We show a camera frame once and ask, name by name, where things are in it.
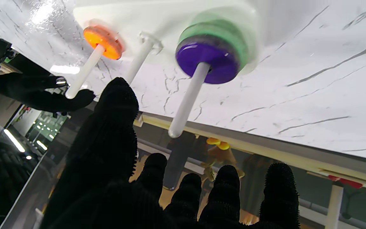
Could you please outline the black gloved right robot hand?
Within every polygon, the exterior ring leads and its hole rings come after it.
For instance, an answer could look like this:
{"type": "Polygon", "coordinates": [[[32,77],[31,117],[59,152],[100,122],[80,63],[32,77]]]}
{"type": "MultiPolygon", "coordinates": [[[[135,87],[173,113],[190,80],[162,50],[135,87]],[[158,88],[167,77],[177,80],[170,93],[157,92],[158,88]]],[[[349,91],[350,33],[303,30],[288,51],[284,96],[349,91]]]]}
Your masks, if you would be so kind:
{"type": "Polygon", "coordinates": [[[0,75],[0,94],[35,110],[50,113],[74,112],[88,106],[96,97],[89,89],[78,91],[73,99],[46,91],[63,87],[66,83],[61,76],[9,73],[0,75]]]}

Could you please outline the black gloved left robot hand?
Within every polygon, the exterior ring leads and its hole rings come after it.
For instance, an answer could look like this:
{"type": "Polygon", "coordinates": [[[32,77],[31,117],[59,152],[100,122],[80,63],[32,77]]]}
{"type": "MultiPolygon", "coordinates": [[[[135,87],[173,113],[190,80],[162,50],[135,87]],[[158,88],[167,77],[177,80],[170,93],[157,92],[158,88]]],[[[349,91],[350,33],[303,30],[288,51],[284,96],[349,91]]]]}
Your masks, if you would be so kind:
{"type": "Polygon", "coordinates": [[[65,168],[47,204],[41,229],[299,229],[299,195],[285,163],[267,170],[259,221],[240,220],[240,179],[222,166],[198,218],[201,178],[184,176],[171,203],[159,205],[167,159],[151,154],[137,180],[138,141],[133,122],[139,103],[116,77],[103,90],[67,154],[65,168]]]}

